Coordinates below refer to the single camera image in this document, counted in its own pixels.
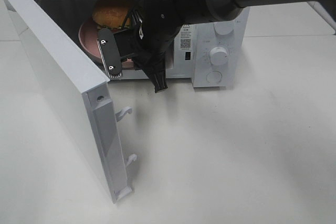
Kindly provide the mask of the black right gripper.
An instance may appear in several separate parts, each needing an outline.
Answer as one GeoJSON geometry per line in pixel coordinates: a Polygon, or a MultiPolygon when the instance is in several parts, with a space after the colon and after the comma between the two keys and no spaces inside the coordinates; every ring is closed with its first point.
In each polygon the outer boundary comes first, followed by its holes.
{"type": "Polygon", "coordinates": [[[167,89],[165,52],[184,23],[182,1],[136,0],[131,15],[139,14],[140,21],[114,35],[107,28],[98,31],[98,47],[110,79],[122,76],[121,57],[131,58],[150,79],[155,93],[167,89]]]}

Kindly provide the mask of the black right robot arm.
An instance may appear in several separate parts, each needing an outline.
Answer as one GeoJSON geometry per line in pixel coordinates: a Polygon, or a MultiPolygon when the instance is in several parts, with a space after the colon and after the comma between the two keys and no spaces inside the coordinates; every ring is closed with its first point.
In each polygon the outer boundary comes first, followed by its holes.
{"type": "Polygon", "coordinates": [[[122,74],[122,63],[131,59],[153,83],[155,91],[167,88],[165,53],[183,25],[235,19],[246,7],[318,2],[335,18],[335,0],[136,0],[125,20],[131,27],[98,32],[98,47],[107,76],[122,74]]]}

